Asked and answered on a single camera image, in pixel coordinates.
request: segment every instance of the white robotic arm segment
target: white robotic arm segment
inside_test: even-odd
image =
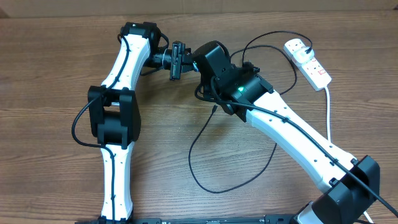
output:
[[[130,164],[131,154],[134,142],[128,145],[127,149],[121,146],[107,144],[114,155],[114,204],[115,204],[115,220],[122,218],[128,219],[132,212],[132,201],[130,196]],[[101,149],[104,160],[104,205],[101,216],[112,219],[112,162],[109,152]]]
[[[254,102],[254,105],[288,117],[311,135],[317,143],[338,159],[348,170],[353,167],[351,160],[355,157],[352,154],[343,151],[334,144],[330,144],[327,139],[295,114],[276,91],[265,93]],[[284,123],[281,119],[258,110],[248,110],[246,118],[253,127],[270,136],[296,160],[323,193],[330,189],[329,181],[332,178],[340,180],[345,175],[321,150],[289,123]]]
[[[141,69],[150,55],[150,44],[149,40],[147,38],[143,38],[141,35],[129,34],[124,37],[129,44],[130,53],[127,59],[127,63],[119,78],[119,81],[117,82],[117,84],[115,84],[113,89],[122,90],[123,88],[128,88],[129,90],[135,90]],[[113,65],[110,74],[102,82],[101,85],[110,86],[110,84],[112,84],[112,82],[118,75],[125,58],[126,43],[122,39],[119,55]]]

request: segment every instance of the white power strip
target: white power strip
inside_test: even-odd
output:
[[[313,50],[306,53],[306,47],[300,39],[293,39],[284,45],[287,55],[293,60],[294,64],[300,69],[311,86],[319,91],[331,82],[331,77],[314,57]]]

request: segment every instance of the wooden table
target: wooden table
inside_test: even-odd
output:
[[[97,149],[81,147],[71,123],[119,52],[126,21],[156,22],[171,41],[196,49],[219,40],[230,51],[272,30],[295,30],[313,40],[316,56],[333,77],[330,85],[333,142],[381,166],[381,195],[398,208],[398,13],[275,12],[184,16],[110,16],[0,20],[0,223],[73,223],[95,219],[103,203],[103,161]],[[296,36],[274,34],[257,41],[282,47]],[[272,49],[248,52],[276,90],[293,72]],[[193,91],[198,73],[169,81],[169,72],[141,77],[137,97],[141,135],[132,157],[134,217],[253,217],[295,213],[321,193],[281,148],[257,180],[213,195],[194,182],[188,149],[212,104]],[[326,136],[325,93],[301,73],[284,100]],[[95,142],[85,114],[78,136]],[[213,190],[238,185],[257,174],[274,143],[237,116],[219,109],[193,151],[199,181]],[[376,202],[369,214],[396,223]]]

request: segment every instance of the white cable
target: white cable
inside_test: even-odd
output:
[[[328,135],[328,140],[331,142],[331,135],[330,135],[330,93],[327,86],[325,86],[326,92],[326,132]]]
[[[330,131],[330,92],[327,86],[325,86],[326,92],[326,132],[328,135],[328,140],[331,142],[331,131]],[[365,211],[363,215],[366,217],[369,223],[373,223],[373,220],[369,216],[369,214]]]

